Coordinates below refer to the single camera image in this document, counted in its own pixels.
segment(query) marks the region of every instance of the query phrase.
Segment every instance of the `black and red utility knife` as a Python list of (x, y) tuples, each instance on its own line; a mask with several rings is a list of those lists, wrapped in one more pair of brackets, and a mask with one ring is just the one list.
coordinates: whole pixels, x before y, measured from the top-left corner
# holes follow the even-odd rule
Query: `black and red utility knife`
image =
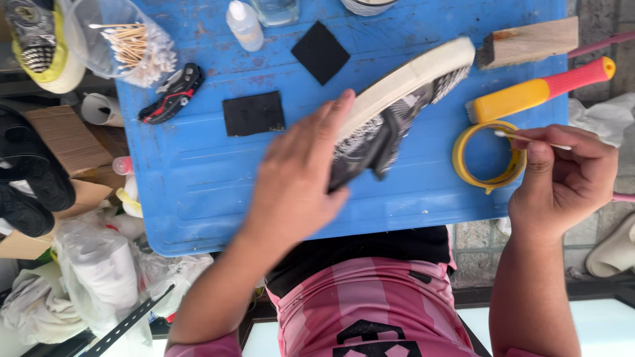
[(146, 124), (161, 124), (177, 115), (189, 103), (205, 76), (199, 66), (186, 64), (160, 86), (156, 93), (164, 93), (154, 104), (141, 109), (139, 120)]

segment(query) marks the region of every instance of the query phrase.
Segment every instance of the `cotton swab in hand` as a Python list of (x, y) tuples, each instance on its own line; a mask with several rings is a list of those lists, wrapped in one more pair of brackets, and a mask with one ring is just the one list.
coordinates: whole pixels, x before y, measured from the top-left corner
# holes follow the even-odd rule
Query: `cotton swab in hand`
[[(534, 140), (534, 139), (522, 137), (522, 136), (516, 135), (516, 134), (506, 133), (506, 132), (504, 132), (502, 130), (494, 130), (494, 135), (496, 135), (498, 137), (502, 137), (502, 138), (512, 138), (512, 139), (523, 140), (523, 141), (528, 141), (528, 142), (540, 141), (540, 140)], [(558, 149), (571, 150), (571, 147), (567, 146), (567, 145), (552, 144), (550, 142), (548, 142), (547, 144), (549, 144), (549, 145), (551, 145), (553, 147), (557, 147)]]

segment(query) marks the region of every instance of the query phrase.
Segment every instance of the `hand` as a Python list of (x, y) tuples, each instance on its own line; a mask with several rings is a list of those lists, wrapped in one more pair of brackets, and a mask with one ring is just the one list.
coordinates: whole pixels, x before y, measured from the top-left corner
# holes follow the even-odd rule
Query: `hand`
[(287, 249), (335, 217), (349, 191), (326, 192), (337, 131), (354, 99), (355, 92), (345, 90), (273, 140), (242, 233)]
[[(517, 134), (541, 142), (512, 141), (514, 148), (527, 149), (523, 183), (509, 199), (512, 233), (560, 245), (558, 238), (569, 228), (611, 201), (618, 150), (572, 126), (549, 125)], [(545, 142), (572, 149), (552, 148)]]

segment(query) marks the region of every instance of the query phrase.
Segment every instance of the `person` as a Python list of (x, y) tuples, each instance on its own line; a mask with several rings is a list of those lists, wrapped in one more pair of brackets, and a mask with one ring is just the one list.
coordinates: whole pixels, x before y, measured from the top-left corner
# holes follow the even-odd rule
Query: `person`
[[(453, 307), (448, 273), (456, 267), (445, 227), (423, 231), (428, 237), (415, 232), (417, 239), (405, 237), (401, 246), (401, 238), (377, 234), (298, 244), (347, 201), (347, 188), (327, 194), (326, 187), (337, 131), (354, 97), (345, 90), (273, 140), (244, 223), (184, 297), (166, 356), (240, 356), (236, 330), (255, 284), (270, 271), (282, 356), (477, 356)], [(611, 200), (618, 152), (570, 126), (518, 133), (537, 141), (512, 143), (527, 150), (527, 167), (509, 200), (512, 235), (491, 295), (493, 355), (580, 356), (562, 237)]]

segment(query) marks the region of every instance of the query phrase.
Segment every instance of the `black rubber square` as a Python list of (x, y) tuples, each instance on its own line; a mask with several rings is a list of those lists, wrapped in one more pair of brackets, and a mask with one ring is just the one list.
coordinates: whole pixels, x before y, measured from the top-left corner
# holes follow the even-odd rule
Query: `black rubber square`
[(224, 100), (223, 114), (228, 137), (284, 130), (284, 114), (278, 91)]
[(351, 57), (320, 21), (307, 31), (291, 53), (321, 85), (325, 85)]

